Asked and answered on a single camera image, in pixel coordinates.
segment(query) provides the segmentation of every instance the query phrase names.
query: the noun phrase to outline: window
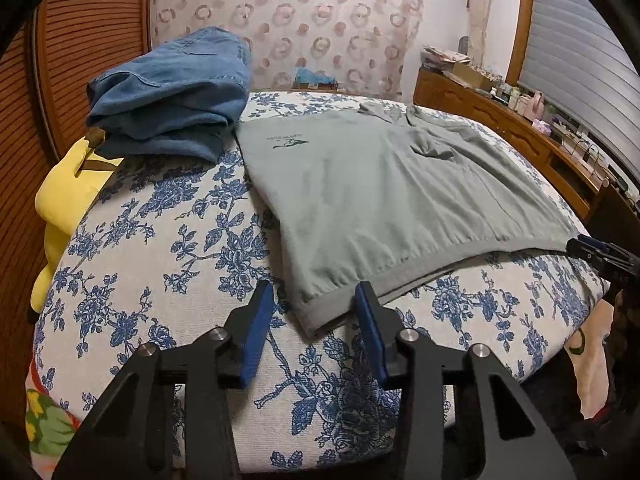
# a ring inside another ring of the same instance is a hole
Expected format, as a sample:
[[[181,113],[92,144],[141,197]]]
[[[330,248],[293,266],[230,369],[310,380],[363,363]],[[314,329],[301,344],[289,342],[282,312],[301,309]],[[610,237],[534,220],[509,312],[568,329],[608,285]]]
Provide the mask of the window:
[[[520,84],[573,116],[640,180],[640,77],[588,0],[534,0]]]

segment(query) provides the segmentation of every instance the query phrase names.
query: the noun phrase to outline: white bottle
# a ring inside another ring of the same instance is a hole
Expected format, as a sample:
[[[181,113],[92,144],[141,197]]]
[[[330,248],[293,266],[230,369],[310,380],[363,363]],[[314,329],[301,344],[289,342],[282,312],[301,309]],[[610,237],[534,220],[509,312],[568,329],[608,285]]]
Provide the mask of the white bottle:
[[[515,110],[516,106],[518,106],[518,100],[520,99],[520,89],[515,86],[511,89],[511,97],[509,98],[509,108],[511,110]]]

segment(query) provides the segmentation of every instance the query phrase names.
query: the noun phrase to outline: folded blue jeans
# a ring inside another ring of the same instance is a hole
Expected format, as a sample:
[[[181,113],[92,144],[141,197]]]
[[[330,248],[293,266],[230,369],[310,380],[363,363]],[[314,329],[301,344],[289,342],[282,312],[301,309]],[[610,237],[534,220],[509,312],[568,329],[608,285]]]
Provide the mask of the folded blue jeans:
[[[99,126],[107,157],[196,155],[216,162],[220,135],[249,95],[251,53],[235,34],[207,27],[111,68],[87,85],[87,126]]]

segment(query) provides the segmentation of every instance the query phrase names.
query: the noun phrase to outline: silver screw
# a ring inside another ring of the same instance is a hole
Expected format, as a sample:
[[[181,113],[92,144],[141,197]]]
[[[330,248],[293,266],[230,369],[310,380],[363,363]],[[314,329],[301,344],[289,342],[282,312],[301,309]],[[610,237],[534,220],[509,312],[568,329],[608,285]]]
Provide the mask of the silver screw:
[[[209,331],[209,337],[212,338],[213,341],[225,340],[227,335],[228,332],[221,326],[217,326]]]
[[[409,343],[413,343],[414,341],[418,341],[420,337],[420,333],[413,328],[405,328],[400,332],[400,337]]]
[[[143,343],[138,347],[137,352],[143,357],[149,357],[156,352],[156,345],[154,345],[153,343]]]
[[[489,357],[489,355],[491,355],[491,350],[489,350],[489,347],[487,345],[483,345],[482,343],[473,345],[471,349],[478,357]]]

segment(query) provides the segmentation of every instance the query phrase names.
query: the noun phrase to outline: gray-green shirt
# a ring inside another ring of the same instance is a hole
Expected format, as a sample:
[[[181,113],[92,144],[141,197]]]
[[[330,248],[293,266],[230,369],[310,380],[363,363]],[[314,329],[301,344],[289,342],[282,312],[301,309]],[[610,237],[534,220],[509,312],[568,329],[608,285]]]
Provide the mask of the gray-green shirt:
[[[577,234],[500,147],[417,107],[267,118],[237,134],[280,221],[287,297],[309,335],[350,310],[361,280],[386,303],[466,258],[564,251]]]

